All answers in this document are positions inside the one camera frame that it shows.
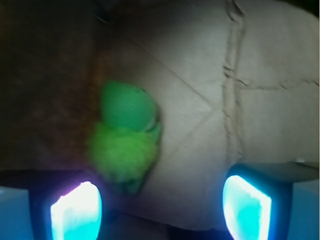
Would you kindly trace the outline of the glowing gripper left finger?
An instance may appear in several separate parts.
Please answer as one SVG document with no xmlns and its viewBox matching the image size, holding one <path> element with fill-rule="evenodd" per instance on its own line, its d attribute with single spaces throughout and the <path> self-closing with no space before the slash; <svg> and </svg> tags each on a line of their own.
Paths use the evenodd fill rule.
<svg viewBox="0 0 320 240">
<path fill-rule="evenodd" d="M 99 183 L 90 172 L 41 172 L 29 190 L 36 240 L 96 240 L 102 223 Z"/>
</svg>

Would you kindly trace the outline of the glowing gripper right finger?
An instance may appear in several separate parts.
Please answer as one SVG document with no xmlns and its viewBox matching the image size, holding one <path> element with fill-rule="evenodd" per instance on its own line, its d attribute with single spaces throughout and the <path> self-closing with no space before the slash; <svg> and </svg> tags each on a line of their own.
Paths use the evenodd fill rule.
<svg viewBox="0 0 320 240">
<path fill-rule="evenodd" d="M 236 163 L 227 172 L 222 209 L 235 240 L 286 240 L 293 184 L 287 163 Z"/>
</svg>

